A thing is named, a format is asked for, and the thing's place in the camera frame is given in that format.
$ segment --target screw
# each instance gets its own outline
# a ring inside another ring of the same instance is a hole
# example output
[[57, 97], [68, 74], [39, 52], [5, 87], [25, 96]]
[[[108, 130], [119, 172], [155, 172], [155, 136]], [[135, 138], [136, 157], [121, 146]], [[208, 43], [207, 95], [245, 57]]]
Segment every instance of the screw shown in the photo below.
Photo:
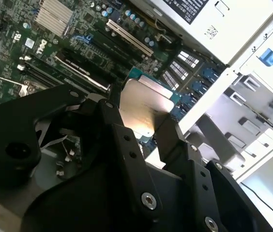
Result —
[[198, 148], [196, 148], [194, 145], [190, 145], [190, 147], [191, 147], [194, 151], [198, 151]]
[[218, 232], [218, 226], [212, 218], [206, 217], [205, 224], [207, 225], [211, 232]]
[[109, 107], [109, 108], [113, 108], [113, 105], [111, 103], [106, 103], [106, 105]]
[[143, 205], [145, 205], [150, 210], [154, 210], [157, 207], [157, 201], [154, 198], [154, 196], [151, 195], [150, 193], [144, 192], [142, 194], [141, 199], [142, 199]]
[[220, 169], [220, 170], [223, 169], [223, 167], [222, 167], [219, 163], [215, 163], [215, 165], [216, 165], [216, 167], [217, 167], [218, 169]]
[[76, 93], [76, 92], [74, 92], [74, 91], [71, 91], [70, 94], [71, 94], [73, 97], [78, 98], [78, 93]]

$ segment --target white pci slot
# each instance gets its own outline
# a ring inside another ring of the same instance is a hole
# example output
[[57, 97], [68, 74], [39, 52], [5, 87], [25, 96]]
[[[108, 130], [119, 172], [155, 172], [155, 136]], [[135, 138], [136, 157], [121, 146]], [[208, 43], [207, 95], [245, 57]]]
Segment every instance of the white pci slot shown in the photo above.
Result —
[[123, 28], [121, 28], [117, 23], [110, 20], [106, 24], [109, 28], [114, 30], [116, 33], [121, 35], [124, 39], [126, 39], [128, 42], [130, 42], [132, 45], [134, 45], [136, 48], [140, 49], [145, 55], [151, 57], [154, 53], [151, 51], [147, 46], [145, 46], [143, 43], [141, 43], [139, 40], [137, 40], [135, 37], [133, 37], [131, 34], [126, 32]]

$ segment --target blue connector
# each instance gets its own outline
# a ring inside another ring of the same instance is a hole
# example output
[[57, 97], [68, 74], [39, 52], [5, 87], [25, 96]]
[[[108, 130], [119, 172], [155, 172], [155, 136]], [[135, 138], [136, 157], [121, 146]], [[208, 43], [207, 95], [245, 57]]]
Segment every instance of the blue connector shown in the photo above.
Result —
[[205, 68], [202, 71], [202, 77], [213, 84], [218, 79], [219, 74], [212, 68]]
[[73, 39], [83, 41], [86, 44], [90, 44], [92, 39], [93, 39], [93, 35], [92, 34], [89, 34], [89, 35], [76, 35], [76, 36], [73, 36]]
[[194, 96], [193, 93], [184, 94], [181, 98], [181, 103], [187, 107], [189, 110], [193, 108], [198, 99]]
[[271, 67], [273, 65], [273, 51], [271, 49], [267, 49], [261, 57], [259, 57], [259, 60], [265, 64], [267, 67]]
[[195, 81], [192, 83], [192, 90], [195, 91], [200, 96], [203, 96], [206, 91], [208, 91], [208, 87], [204, 84], [203, 81]]

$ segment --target cable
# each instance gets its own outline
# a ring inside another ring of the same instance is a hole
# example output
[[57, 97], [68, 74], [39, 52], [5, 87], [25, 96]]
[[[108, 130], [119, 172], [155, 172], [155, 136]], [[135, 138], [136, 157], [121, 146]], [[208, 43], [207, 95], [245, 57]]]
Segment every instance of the cable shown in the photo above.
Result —
[[155, 27], [156, 27], [156, 29], [164, 31], [164, 33], [166, 34], [167, 30], [159, 28], [158, 25], [157, 25], [157, 22], [158, 22], [158, 18], [155, 20]]
[[250, 191], [252, 191], [254, 194], [255, 194], [255, 196], [262, 202], [262, 203], [264, 203], [266, 206], [268, 206], [268, 208], [269, 209], [271, 209], [272, 211], [273, 211], [273, 209], [267, 204], [267, 203], [265, 203], [258, 195], [257, 195], [257, 193], [255, 193], [255, 191], [253, 191], [250, 187], [248, 187], [246, 184], [244, 184], [244, 183], [242, 183], [241, 182], [241, 184], [243, 185], [243, 186], [245, 186], [247, 189], [249, 189]]

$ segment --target cpu heatsink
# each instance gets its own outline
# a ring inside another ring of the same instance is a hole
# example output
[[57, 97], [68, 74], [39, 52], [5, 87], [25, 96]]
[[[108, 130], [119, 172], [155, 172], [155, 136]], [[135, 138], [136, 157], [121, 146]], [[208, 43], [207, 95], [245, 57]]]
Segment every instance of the cpu heatsink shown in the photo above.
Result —
[[35, 21], [54, 34], [61, 36], [70, 21], [73, 11], [58, 0], [42, 0], [40, 5], [41, 8]]

